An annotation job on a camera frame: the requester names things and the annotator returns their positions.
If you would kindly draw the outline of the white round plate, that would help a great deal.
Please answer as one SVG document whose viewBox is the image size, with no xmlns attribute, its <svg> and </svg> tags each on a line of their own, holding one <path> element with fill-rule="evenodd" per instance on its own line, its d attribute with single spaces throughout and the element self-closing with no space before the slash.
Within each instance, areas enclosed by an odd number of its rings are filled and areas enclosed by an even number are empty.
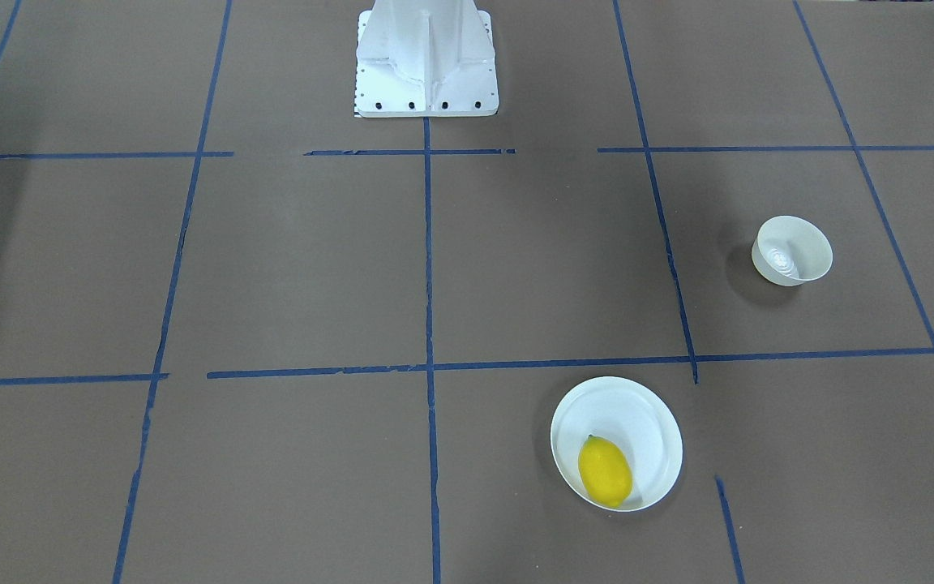
<svg viewBox="0 0 934 584">
<path fill-rule="evenodd" d="M 615 496 L 595 496 L 581 459 L 587 440 L 620 452 L 629 480 L 609 485 Z M 550 451 L 564 482 L 608 513 L 636 513 L 670 494 L 682 472 L 684 446 L 675 416 L 651 389 L 633 380 L 601 376 L 582 381 L 557 403 L 550 422 Z"/>
</svg>

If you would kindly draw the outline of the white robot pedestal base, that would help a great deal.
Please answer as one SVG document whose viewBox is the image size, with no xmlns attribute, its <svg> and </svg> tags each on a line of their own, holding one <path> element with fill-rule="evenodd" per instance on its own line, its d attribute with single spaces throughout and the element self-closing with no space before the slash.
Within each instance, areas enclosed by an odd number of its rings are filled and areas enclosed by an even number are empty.
<svg viewBox="0 0 934 584">
<path fill-rule="evenodd" d="M 474 1 L 375 1 L 358 15 L 356 116 L 467 118 L 499 105 L 493 23 Z"/>
</svg>

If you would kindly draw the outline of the yellow lemon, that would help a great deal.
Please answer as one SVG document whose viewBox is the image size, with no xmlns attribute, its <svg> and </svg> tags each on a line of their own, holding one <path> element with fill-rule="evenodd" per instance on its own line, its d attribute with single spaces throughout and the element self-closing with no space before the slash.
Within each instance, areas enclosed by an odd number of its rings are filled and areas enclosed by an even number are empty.
<svg viewBox="0 0 934 584">
<path fill-rule="evenodd" d="M 611 440 L 586 436 L 576 465 L 590 501 L 605 508 L 619 508 L 631 495 L 632 470 L 623 451 Z"/>
</svg>

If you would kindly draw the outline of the white small bowl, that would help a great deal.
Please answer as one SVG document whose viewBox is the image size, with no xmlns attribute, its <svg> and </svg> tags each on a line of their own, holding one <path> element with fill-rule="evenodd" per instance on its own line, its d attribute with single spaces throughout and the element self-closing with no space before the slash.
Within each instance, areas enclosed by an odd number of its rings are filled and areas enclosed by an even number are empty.
<svg viewBox="0 0 934 584">
<path fill-rule="evenodd" d="M 797 287 L 829 273 L 833 247 L 811 222 L 774 216 L 757 230 L 750 260 L 764 280 L 778 287 Z"/>
</svg>

